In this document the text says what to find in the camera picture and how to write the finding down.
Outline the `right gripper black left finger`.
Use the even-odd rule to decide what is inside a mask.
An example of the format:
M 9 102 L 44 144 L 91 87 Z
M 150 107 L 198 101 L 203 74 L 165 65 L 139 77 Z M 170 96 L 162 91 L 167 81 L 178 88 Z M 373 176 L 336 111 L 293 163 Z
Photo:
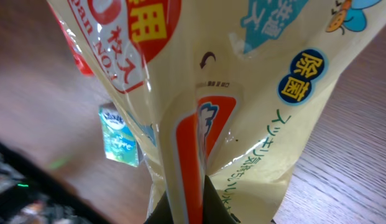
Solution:
M 173 224 L 172 212 L 166 192 L 162 195 L 155 210 L 149 215 L 144 224 Z

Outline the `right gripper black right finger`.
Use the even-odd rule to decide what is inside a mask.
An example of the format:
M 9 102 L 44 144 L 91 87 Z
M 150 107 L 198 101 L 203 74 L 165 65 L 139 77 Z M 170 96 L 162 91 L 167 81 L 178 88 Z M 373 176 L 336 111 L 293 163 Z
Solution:
M 238 224 L 234 214 L 227 212 L 209 176 L 204 178 L 203 224 Z

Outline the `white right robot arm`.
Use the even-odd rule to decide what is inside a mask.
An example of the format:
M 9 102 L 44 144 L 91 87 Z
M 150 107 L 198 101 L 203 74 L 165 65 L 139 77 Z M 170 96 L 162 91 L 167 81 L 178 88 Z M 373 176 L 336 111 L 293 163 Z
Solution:
M 86 221 L 87 223 L 109 224 L 102 215 L 69 193 L 50 175 L 1 142 L 0 157 L 5 164 L 22 175 L 20 179 L 14 179 L 16 182 L 14 186 L 0 193 L 0 218 L 3 220 L 14 217 L 24 205 L 43 201 L 47 205 L 71 208 L 71 220 L 75 223 Z M 202 224 L 238 224 L 241 222 L 234 214 L 226 211 L 208 176 L 204 181 L 203 197 Z

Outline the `red snack bag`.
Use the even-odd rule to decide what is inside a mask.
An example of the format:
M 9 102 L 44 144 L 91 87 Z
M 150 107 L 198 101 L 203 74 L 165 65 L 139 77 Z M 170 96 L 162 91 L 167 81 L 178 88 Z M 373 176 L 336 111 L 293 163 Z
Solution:
M 66 23 L 60 18 L 60 16 L 57 15 L 53 7 L 48 4 L 51 12 L 55 16 L 58 25 L 60 26 L 63 35 L 66 38 L 67 44 L 70 48 L 71 54 L 73 56 L 73 59 L 75 61 L 75 65 L 77 66 L 78 70 L 81 74 L 87 76 L 87 77 L 93 77 L 94 73 L 90 69 L 89 65 L 86 63 L 85 58 L 82 55 L 82 51 L 79 47 L 79 45 L 76 43 L 75 40 L 75 34 L 69 29 L 69 27 L 66 25 Z

